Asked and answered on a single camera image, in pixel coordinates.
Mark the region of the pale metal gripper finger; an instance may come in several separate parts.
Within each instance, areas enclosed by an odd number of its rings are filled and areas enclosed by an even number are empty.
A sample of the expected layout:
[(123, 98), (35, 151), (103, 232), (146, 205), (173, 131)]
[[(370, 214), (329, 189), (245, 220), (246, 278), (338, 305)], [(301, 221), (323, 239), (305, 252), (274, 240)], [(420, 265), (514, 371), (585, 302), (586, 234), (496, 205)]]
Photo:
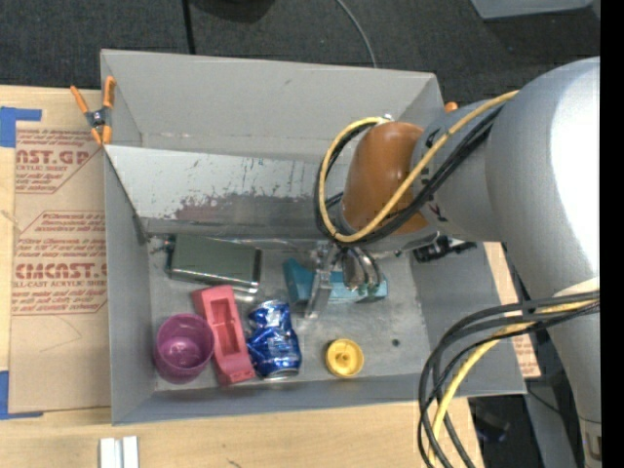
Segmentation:
[(318, 319), (328, 305), (328, 269), (319, 266), (314, 274), (305, 309), (306, 319)]
[(322, 285), (331, 283), (331, 273), (340, 254), (341, 246), (336, 243), (326, 242), (319, 247), (316, 273)]

